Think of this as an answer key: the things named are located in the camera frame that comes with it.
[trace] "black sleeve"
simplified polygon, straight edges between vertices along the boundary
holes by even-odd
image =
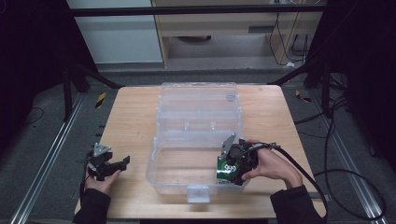
[[[324,223],[304,185],[294,189],[278,191],[271,195],[271,202],[278,224]]]
[[[96,189],[86,189],[81,200],[81,208],[75,214],[73,223],[106,224],[107,210],[111,198]]]

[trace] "white wall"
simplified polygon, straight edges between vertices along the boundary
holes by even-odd
[[[151,7],[150,0],[67,0],[71,8]],[[96,63],[161,63],[153,16],[80,17],[79,29]]]

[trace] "plastic box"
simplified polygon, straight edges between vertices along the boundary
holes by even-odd
[[[232,134],[235,143],[243,138],[234,83],[163,83],[148,182],[160,194],[186,194],[189,203],[208,203],[210,194],[241,193],[246,184],[216,178],[222,143]]]

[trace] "wooden tabletop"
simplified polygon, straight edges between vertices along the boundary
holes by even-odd
[[[161,195],[146,179],[156,107],[161,87],[119,90],[101,144],[111,146],[113,159],[131,156],[131,163],[114,184],[109,218],[263,218],[275,217],[270,195],[284,189],[280,180],[252,179],[242,194],[212,195],[210,203],[187,203],[186,195]],[[309,173],[307,158],[286,100],[278,86],[237,85],[242,107],[243,134],[263,142],[277,142]],[[314,187],[304,180],[308,191]],[[314,205],[323,216],[319,200]]]

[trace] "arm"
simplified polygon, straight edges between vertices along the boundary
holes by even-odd
[[[81,197],[81,208],[75,214],[73,223],[106,224],[107,210],[111,201],[108,193],[119,175],[120,171],[117,171],[105,181],[97,181],[92,176],[87,178],[85,191]]]
[[[259,165],[256,169],[245,173],[242,179],[265,176],[285,182],[286,190],[280,190],[271,196],[279,224],[311,224],[323,223],[323,219],[315,210],[303,184],[302,175],[290,163],[279,157],[271,149],[257,151]]]

